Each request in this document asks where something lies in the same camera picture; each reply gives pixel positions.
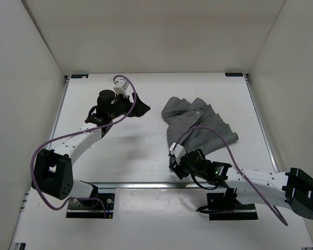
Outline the grey pleated skirt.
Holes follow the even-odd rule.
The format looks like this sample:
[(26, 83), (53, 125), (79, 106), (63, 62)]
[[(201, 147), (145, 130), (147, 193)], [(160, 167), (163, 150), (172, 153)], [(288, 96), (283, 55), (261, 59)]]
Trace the grey pleated skirt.
[(163, 120), (168, 124), (167, 144), (172, 146), (179, 141), (186, 152), (201, 149), (205, 155), (238, 141), (238, 134), (225, 123), (212, 106), (200, 98), (193, 102), (171, 97), (161, 111)]

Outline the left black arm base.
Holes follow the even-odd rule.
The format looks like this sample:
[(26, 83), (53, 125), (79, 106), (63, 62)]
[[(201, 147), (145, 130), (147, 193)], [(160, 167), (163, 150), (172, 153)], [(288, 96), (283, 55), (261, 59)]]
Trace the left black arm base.
[(115, 190), (100, 189), (95, 186), (91, 197), (101, 200), (104, 206), (98, 200), (69, 201), (66, 210), (66, 218), (113, 219)]

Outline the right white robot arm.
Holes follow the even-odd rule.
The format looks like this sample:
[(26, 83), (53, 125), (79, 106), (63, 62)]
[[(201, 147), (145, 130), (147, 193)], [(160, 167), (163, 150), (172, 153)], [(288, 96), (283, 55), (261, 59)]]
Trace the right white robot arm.
[(188, 153), (180, 145), (170, 150), (169, 157), (169, 168), (180, 179), (193, 176), (204, 179), (209, 190), (225, 188), (223, 201), (228, 208), (270, 204), (313, 220), (313, 178), (301, 169), (291, 168), (288, 172), (237, 169), (206, 159), (201, 149)]

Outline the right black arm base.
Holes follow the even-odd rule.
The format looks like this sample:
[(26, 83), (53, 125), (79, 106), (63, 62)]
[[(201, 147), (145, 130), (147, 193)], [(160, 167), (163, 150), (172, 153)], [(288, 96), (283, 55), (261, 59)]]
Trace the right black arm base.
[(198, 207), (196, 212), (208, 215), (210, 221), (258, 220), (255, 205), (240, 203), (234, 189), (207, 193), (207, 204)]

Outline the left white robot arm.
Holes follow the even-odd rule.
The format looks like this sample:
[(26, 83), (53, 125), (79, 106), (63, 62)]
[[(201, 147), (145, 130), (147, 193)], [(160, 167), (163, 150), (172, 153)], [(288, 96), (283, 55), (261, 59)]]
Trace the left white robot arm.
[(150, 107), (139, 98), (133, 103), (123, 94), (112, 90), (101, 91), (97, 104), (90, 109), (79, 135), (69, 137), (54, 149), (38, 152), (32, 187), (59, 200), (73, 197), (79, 198), (86, 207), (95, 206), (99, 200), (96, 187), (73, 178), (74, 163), (92, 144), (109, 132), (115, 118), (124, 115), (141, 117), (149, 110)]

